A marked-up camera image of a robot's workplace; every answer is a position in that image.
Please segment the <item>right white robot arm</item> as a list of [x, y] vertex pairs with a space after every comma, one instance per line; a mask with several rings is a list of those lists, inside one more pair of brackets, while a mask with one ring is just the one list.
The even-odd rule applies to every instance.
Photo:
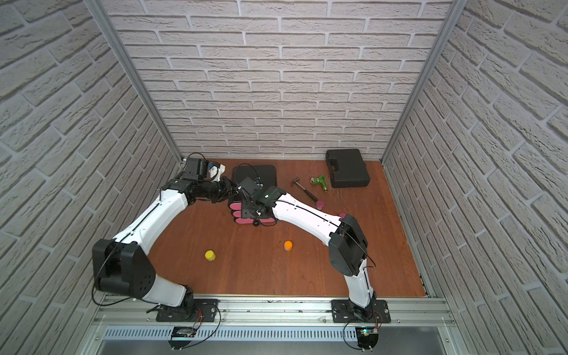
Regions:
[[351, 304], [359, 309], [370, 306], [374, 290], [368, 276], [368, 241], [355, 217], [324, 213], [277, 186], [261, 188], [249, 177], [240, 185], [254, 216], [265, 213], [291, 223], [327, 246], [331, 265], [346, 280]]

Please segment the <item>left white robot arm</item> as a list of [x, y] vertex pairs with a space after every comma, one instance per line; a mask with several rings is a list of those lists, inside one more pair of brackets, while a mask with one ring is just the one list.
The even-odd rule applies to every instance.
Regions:
[[219, 181], [173, 178], [157, 199], [126, 229], [93, 246], [93, 291], [123, 295], [163, 308], [192, 310], [192, 290], [160, 277], [149, 253], [167, 226], [196, 201], [223, 202], [238, 188], [227, 177]]

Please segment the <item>yellow paint can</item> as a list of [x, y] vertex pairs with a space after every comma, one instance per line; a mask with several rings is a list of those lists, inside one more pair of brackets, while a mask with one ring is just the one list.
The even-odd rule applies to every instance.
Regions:
[[206, 251], [206, 253], [205, 253], [205, 258], [206, 258], [208, 261], [214, 261], [214, 260], [216, 259], [216, 254], [215, 254], [214, 251], [208, 250], [208, 251]]

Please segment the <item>black drawer cabinet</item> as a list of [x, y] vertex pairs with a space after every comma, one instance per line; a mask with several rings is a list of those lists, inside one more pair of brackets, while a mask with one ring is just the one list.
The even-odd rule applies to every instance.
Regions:
[[232, 181], [239, 183], [246, 177], [250, 177], [260, 186], [266, 189], [277, 186], [277, 170], [273, 165], [250, 165], [241, 164], [232, 170]]

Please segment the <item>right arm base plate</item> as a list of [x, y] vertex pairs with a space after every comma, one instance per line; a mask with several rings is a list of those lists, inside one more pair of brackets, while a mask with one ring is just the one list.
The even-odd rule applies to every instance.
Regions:
[[390, 323], [391, 316], [385, 300], [372, 299], [369, 306], [362, 308], [348, 299], [331, 301], [331, 314], [334, 323], [363, 322]]

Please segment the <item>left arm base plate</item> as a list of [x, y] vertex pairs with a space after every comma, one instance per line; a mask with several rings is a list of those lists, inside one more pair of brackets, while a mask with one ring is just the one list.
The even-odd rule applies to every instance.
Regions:
[[159, 306], [157, 322], [214, 322], [218, 314], [219, 299], [198, 298], [184, 300], [179, 307]]

